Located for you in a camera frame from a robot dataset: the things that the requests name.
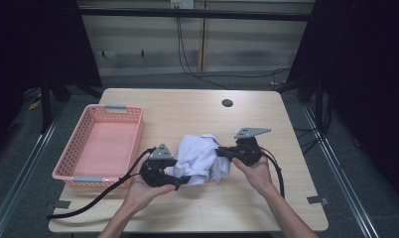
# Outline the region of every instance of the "black cable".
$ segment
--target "black cable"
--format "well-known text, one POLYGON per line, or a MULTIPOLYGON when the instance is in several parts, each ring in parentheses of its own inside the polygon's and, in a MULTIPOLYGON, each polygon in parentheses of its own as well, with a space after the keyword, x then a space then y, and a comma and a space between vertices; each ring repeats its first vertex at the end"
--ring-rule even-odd
POLYGON ((329 105, 327 106, 326 117, 324 118, 324 124, 325 124, 323 132, 324 135, 326 135, 327 132, 329 131, 329 127, 333 119, 333 101, 330 97, 328 104, 329 105))
POLYGON ((300 139, 300 138, 302 138, 302 137, 308 135, 309 133, 311 133, 311 132, 313 132, 313 131, 316 131, 316 130, 315 130, 315 129, 306 130, 305 133, 303 133, 302 135, 297 136, 296 138, 297 138, 297 139, 300 139))
POLYGON ((307 142, 307 143, 305 143, 305 144, 303 144, 303 145, 300 145, 300 147, 306 147, 306 146, 309 146, 309 145, 312 145, 312 144, 314 144, 316 141, 319 141, 320 139, 314 139, 314 140, 312 140, 312 141, 310 141, 310 142, 307 142))
POLYGON ((271 73, 267 73, 267 74, 261 74, 261 75, 230 75, 230 74, 208 74, 208 75, 197 75, 195 74, 191 68, 190 65, 188 64, 188 59, 185 53, 185 45, 184 45, 184 40, 182 37, 182 25, 181 25, 181 19, 177 18, 177 25, 178 25, 178 53, 179 53, 179 63, 181 65, 182 70, 184 71, 184 73, 186 73, 187 75, 193 76, 199 80, 208 82, 208 83, 212 83, 218 87, 224 88, 224 89, 228 89, 227 87, 218 84, 216 82, 213 81, 209 81, 209 80, 205 80, 203 79, 204 77, 241 77, 241 78, 259 78, 259 77, 267 77, 267 76, 271 76, 273 79, 273 87, 271 90, 275 89, 275 77, 274 75, 280 72, 283 72, 285 70, 289 70, 290 67, 283 67, 283 68, 277 68, 275 70, 273 70, 271 73), (184 55, 184 59, 185 59, 185 64, 188 68, 188 71, 185 69, 183 63, 182 63, 182 57, 181 57, 181 46, 182 46, 182 52, 184 55))
POLYGON ((304 129, 304 128, 296 128, 296 127, 294 127, 293 130, 295 130, 295 131, 305 131, 305 132, 309 132, 309 131, 315 131, 315 130, 317 130, 317 129, 312 129, 312 128, 304 129))
POLYGON ((314 145, 317 144, 317 142, 320 142, 321 139, 316 139, 314 142, 312 142, 311 146, 309 146, 302 154, 305 155, 314 145))
POLYGON ((199 80, 201 80, 201 81, 205 81, 205 82, 214 84, 214 85, 216 85, 216 86, 218 86, 218 87, 221 87, 221 88, 223 88, 223 89, 228 90, 228 88, 225 87, 225 86, 223 86, 223 85, 220 85, 220 84, 218 84, 218 83, 216 83, 216 82, 213 82, 213 81, 205 80, 205 79, 203 79, 203 78, 201 78, 201 77, 199 77, 199 76, 197 76, 197 75, 194 74, 194 72, 193 72, 193 71, 191 70, 191 68, 190 68, 190 65, 188 64, 188 59, 187 59, 187 56, 186 56, 186 54, 185 54, 184 40, 183 40, 183 38, 182 38, 181 19, 180 19, 180 18, 177 18, 176 21, 177 21, 177 25, 178 25, 178 54, 179 54, 179 63, 180 63, 180 65, 181 65, 182 70, 183 70, 187 75, 193 76, 193 77, 195 77, 195 78, 197 78, 197 79, 199 79, 199 80), (187 68, 188 68, 189 72, 187 72, 187 70, 185 69, 184 65, 182 64, 181 46, 182 46, 182 52, 183 52, 184 58, 185 58, 185 63, 186 63, 186 65, 187 65, 187 68))
POLYGON ((91 203, 89 203, 88 205, 86 205, 83 208, 80 208, 79 210, 76 211, 72 211, 69 213, 64 213, 64 214, 52 214, 47 216, 48 220, 51 219, 58 219, 58 218, 68 218, 68 217, 72 217, 72 216, 76 216, 79 214, 82 214, 83 212, 87 211, 88 209, 90 209, 91 207, 93 207, 97 202, 99 202, 105 195, 107 195, 107 193, 109 193, 111 190, 115 189, 116 187, 120 186, 121 184, 123 184, 125 181, 127 181, 128 179, 130 179, 133 176, 139 175, 131 175, 131 173, 134 171, 134 169, 137 167, 138 163, 140 163, 141 159, 147 154, 147 153, 152 153, 154 152, 154 150, 156 150, 156 148, 152 148, 152 149, 147 149, 146 151, 144 151, 138 158, 137 160, 134 162, 134 164, 132 165, 131 169, 129 169, 128 173, 126 173, 126 175, 122 178, 120 178, 116 183, 112 184, 110 187, 108 187, 104 192, 102 192, 97 198, 95 198, 91 203))
POLYGON ((278 166, 277 160, 274 157, 273 154, 271 154, 271 152, 269 152, 267 149, 265 148, 261 148, 264 152, 262 153, 262 155, 264 157, 266 157, 274 166, 274 168, 276 169, 276 173, 277 173, 277 178, 279 180, 279 184, 280 184, 280 194, 283 198, 285 198, 285 193, 284 193, 284 181, 283 181, 283 175, 281 174, 281 168, 278 166))

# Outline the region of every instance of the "basket handle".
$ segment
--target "basket handle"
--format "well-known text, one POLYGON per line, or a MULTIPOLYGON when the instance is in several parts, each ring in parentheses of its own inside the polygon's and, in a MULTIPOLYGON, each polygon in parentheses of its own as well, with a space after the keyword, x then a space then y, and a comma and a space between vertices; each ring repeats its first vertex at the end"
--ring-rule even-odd
POLYGON ((125 104, 105 104, 104 108, 106 109, 124 109, 126 110, 125 104))
POLYGON ((103 182, 103 178, 100 177, 74 177, 72 180, 81 182, 103 182))

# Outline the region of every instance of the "wall outlet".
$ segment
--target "wall outlet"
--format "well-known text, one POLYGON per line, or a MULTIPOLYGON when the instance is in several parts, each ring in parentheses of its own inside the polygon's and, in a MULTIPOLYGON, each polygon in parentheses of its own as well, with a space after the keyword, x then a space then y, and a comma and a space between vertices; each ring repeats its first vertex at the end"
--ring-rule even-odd
POLYGON ((183 9, 194 9, 194 0, 182 0, 183 9))
POLYGON ((171 0, 172 9, 182 9, 182 0, 171 0))

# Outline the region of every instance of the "metal rail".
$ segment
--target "metal rail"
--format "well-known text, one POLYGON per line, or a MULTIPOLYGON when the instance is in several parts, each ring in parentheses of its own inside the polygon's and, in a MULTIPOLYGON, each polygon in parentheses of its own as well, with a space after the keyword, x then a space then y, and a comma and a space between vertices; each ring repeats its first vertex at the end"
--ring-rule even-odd
POLYGON ((350 206, 350 209, 358 225, 360 226, 361 231, 363 232, 364 237, 378 238, 379 235, 372 224, 370 216, 367 214, 366 209, 351 186, 350 181, 348 180, 344 170, 341 167, 341 164, 333 152, 333 148, 331 147, 327 138, 319 132, 314 112, 309 105, 304 106, 304 111, 311 127, 314 129, 315 137, 320 140, 320 147, 326 156, 327 162, 332 169, 332 173, 335 176, 335 179, 338 182, 338 185, 341 188, 341 191, 344 194, 345 199, 347 200, 347 203, 350 206))
POLYGON ((176 17, 176 18, 207 18, 207 19, 239 19, 308 22, 311 14, 305 13, 275 13, 275 12, 240 12, 191 9, 159 9, 159 8, 110 8, 86 7, 24 7, 27 11, 53 11, 56 13, 78 13, 85 16, 122 16, 122 17, 176 17))
POLYGON ((8 221, 11 218, 11 215, 16 208, 21 195, 23 193, 26 184, 28 183, 33 171, 36 168, 36 165, 45 150, 45 147, 48 145, 51 140, 52 135, 54 134, 55 128, 57 127, 58 119, 60 118, 62 112, 64 111, 65 105, 62 104, 61 108, 58 111, 57 116, 54 118, 50 127, 46 130, 44 134, 41 134, 35 147, 33 148, 32 153, 27 159, 26 164, 21 169, 19 175, 17 176, 14 184, 11 186, 6 198, 2 202, 0 206, 0 237, 4 232, 5 227, 7 226, 8 221))

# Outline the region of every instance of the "white cloth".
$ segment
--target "white cloth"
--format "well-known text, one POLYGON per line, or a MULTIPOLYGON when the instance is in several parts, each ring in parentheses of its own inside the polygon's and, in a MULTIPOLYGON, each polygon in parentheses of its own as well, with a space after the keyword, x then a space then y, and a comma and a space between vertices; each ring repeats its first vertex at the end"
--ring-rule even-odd
POLYGON ((178 147, 178 161, 168 168, 170 176, 192 176, 186 185, 205 183, 209 178, 219 182, 230 173, 230 162, 218 157, 215 149, 219 143, 211 134, 202 136, 186 135, 178 147))

